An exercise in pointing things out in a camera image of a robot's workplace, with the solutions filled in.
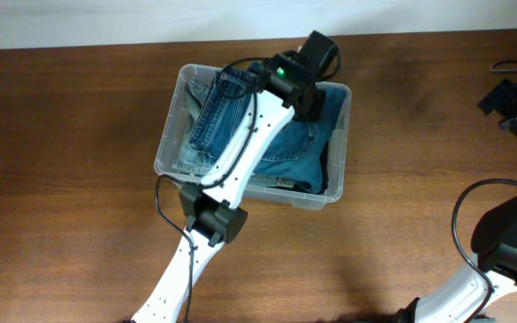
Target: plastic storage bin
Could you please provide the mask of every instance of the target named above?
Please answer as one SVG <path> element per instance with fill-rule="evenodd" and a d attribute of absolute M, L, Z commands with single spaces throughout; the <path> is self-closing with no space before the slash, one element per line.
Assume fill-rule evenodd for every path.
<path fill-rule="evenodd" d="M 189 182 L 200 181 L 199 177 L 174 170 L 171 165 L 179 155 L 180 143 L 184 133 L 183 129 L 188 120 L 188 112 L 184 107 L 186 96 L 189 94 L 185 91 L 185 84 L 194 76 L 202 82 L 211 83 L 215 71 L 220 71 L 220 68 L 195 64 L 185 65 L 180 69 L 171 108 L 169 109 L 169 115 L 162 132 L 161 142 L 159 143 L 159 151 L 154 160 L 154 170 L 157 174 L 170 174 L 175 178 Z M 284 203 L 304 209 L 320 210 L 327 203 L 336 202 L 342 196 L 352 93 L 343 84 L 319 83 L 318 86 L 319 88 L 338 87 L 346 91 L 346 98 L 338 117 L 337 127 L 332 133 L 329 143 L 328 189 L 324 195 L 314 195 L 247 185 L 244 197 Z"/>

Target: denim fabric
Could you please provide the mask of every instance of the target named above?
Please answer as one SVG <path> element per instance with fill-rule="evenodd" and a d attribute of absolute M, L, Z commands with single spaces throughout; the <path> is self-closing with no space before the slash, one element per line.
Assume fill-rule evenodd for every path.
<path fill-rule="evenodd" d="M 185 108 L 188 111 L 185 133 L 181 142 L 179 157 L 172 164 L 174 170 L 180 170 L 196 176 L 204 176 L 216 162 L 210 154 L 197 151 L 191 147 L 188 140 L 191 137 L 195 124 L 200 116 L 201 106 L 204 104 L 208 86 L 196 79 L 192 79 L 186 86 L 187 95 Z M 292 188 L 294 181 L 277 176 L 255 174 L 250 177 L 249 184 L 264 188 L 281 187 Z"/>
<path fill-rule="evenodd" d="M 221 76 L 219 86 L 228 95 L 244 92 L 256 77 L 252 72 L 228 70 Z M 206 99 L 188 142 L 195 150 L 208 153 L 217 159 L 241 123 L 242 114 L 249 105 L 250 95 L 230 100 L 211 82 Z M 275 137 L 261 161 L 255 168 L 259 174 L 292 179 L 304 190 L 317 194 L 322 188 L 320 154 L 332 136 L 346 92 L 339 89 L 326 90 L 325 105 L 320 120 L 288 123 Z"/>

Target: wooden table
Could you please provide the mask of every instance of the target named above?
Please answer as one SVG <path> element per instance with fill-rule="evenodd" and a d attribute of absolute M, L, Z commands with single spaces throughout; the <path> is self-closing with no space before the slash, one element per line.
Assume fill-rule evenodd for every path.
<path fill-rule="evenodd" d="M 342 198 L 256 200 L 195 287 L 194 322 L 314 322 L 394 313 L 461 265 L 450 235 L 468 184 L 517 179 L 517 139 L 478 101 L 517 31 L 336 37 L 353 93 Z M 153 160 L 179 69 L 270 56 L 303 39 L 0 51 L 0 322 L 120 322 L 153 290 L 177 233 L 153 205 Z M 182 222 L 177 191 L 163 211 Z M 479 217 L 517 194 L 481 188 Z M 517 322 L 517 293 L 486 313 Z"/>

